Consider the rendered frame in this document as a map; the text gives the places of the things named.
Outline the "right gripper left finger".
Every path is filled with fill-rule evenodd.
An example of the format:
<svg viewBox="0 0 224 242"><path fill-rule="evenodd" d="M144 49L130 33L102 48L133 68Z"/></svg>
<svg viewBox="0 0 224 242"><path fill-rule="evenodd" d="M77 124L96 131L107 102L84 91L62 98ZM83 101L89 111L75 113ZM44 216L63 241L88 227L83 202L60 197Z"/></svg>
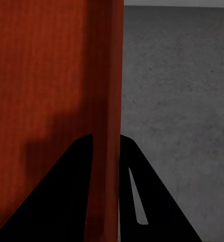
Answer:
<svg viewBox="0 0 224 242"><path fill-rule="evenodd" d="M93 135L78 138L0 230L0 242L83 242Z"/></svg>

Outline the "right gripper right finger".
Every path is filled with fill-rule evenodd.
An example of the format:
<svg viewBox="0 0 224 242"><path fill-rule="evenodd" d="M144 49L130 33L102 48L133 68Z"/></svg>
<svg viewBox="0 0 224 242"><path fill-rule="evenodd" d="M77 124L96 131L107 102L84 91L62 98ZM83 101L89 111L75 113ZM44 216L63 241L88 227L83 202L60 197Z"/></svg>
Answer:
<svg viewBox="0 0 224 242"><path fill-rule="evenodd" d="M137 222L131 170L148 225ZM133 139L120 135L121 242L202 242Z"/></svg>

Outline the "storage box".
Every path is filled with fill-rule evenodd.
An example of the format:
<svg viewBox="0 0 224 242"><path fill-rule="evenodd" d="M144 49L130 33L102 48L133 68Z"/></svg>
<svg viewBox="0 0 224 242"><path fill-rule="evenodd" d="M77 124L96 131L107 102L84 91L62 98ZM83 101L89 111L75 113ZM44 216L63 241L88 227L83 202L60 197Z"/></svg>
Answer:
<svg viewBox="0 0 224 242"><path fill-rule="evenodd" d="M93 135L83 242L118 242L124 0L0 0L0 230Z"/></svg>

